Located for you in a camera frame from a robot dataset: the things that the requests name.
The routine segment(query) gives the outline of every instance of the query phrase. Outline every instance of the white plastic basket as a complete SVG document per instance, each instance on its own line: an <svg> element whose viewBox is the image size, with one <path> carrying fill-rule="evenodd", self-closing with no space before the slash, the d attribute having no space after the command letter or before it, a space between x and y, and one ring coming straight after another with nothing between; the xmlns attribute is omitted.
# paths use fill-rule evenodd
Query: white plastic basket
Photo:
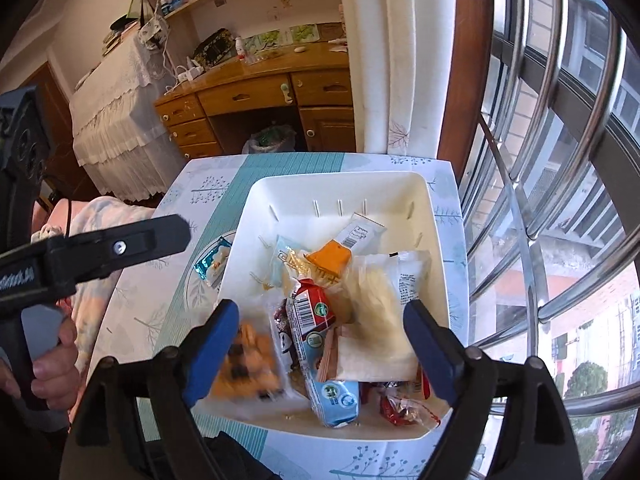
<svg viewBox="0 0 640 480"><path fill-rule="evenodd" d="M420 174L409 171L316 173L259 180L244 205L218 297L235 301L244 316L246 306L255 305L255 298L264 292L252 273L259 278L269 275L279 234L316 250L346 227L354 212L386 227L380 253L431 253L431 269L420 299L436 321L448 327L444 268L429 189ZM206 399L196 410L228 416L216 412ZM426 432L417 424L392 426L378 413L378 406L371 404L361 406L357 422L337 430L322 426L311 410L252 423L268 430L356 440L405 440L420 438Z"/></svg>

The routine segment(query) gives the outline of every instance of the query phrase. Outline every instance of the bottle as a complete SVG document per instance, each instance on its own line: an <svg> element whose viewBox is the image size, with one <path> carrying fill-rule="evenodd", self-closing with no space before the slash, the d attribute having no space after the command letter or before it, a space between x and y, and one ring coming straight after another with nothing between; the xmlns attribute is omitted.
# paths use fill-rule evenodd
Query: bottle
<svg viewBox="0 0 640 480"><path fill-rule="evenodd" d="M236 38L236 52L238 53L238 59L242 62L245 62L246 52L244 50L244 41L242 41L242 38L240 36Z"/></svg>
<svg viewBox="0 0 640 480"><path fill-rule="evenodd" d="M171 12L171 0L160 0L160 11L163 16Z"/></svg>

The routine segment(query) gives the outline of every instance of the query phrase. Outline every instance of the desk drawer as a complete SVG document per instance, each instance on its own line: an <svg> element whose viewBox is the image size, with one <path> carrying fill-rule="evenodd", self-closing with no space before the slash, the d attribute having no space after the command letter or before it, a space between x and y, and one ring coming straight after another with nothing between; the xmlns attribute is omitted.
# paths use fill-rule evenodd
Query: desk drawer
<svg viewBox="0 0 640 480"><path fill-rule="evenodd" d="M178 146L218 142L207 118L172 126L169 129L169 138Z"/></svg>
<svg viewBox="0 0 640 480"><path fill-rule="evenodd" d="M157 105L156 112L166 126L173 126L174 124L181 124L204 117L202 107L194 94Z"/></svg>
<svg viewBox="0 0 640 480"><path fill-rule="evenodd" d="M217 86L199 92L198 98L208 116L293 104L293 92L286 75L256 77Z"/></svg>
<svg viewBox="0 0 640 480"><path fill-rule="evenodd" d="M222 148L217 142L205 142L204 144L190 144L189 146L180 147L184 153L184 158L203 158L204 156L222 155Z"/></svg>
<svg viewBox="0 0 640 480"><path fill-rule="evenodd" d="M348 70L295 72L291 82L299 106L353 105Z"/></svg>

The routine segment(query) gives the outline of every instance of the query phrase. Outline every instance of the blue snack package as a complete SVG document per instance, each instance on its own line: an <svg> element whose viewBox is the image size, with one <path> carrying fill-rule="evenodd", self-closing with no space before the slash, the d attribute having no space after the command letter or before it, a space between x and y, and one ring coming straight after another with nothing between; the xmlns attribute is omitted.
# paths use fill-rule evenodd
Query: blue snack package
<svg viewBox="0 0 640 480"><path fill-rule="evenodd" d="M287 317L306 392L314 413L328 428L340 428L355 420L360 409L357 381L316 381L327 331L335 323L324 290L312 280L301 280L295 296L287 299Z"/></svg>
<svg viewBox="0 0 640 480"><path fill-rule="evenodd" d="M194 264L193 268L207 282L207 285L214 286L222 277L230 252L231 243L221 236L213 247Z"/></svg>

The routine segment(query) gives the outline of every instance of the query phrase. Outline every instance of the white curtain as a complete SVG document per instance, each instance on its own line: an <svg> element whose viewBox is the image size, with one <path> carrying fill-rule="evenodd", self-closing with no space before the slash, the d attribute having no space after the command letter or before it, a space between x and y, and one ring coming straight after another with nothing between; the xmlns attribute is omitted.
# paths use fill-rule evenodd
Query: white curtain
<svg viewBox="0 0 640 480"><path fill-rule="evenodd" d="M435 157L456 0L342 0L359 152Z"/></svg>

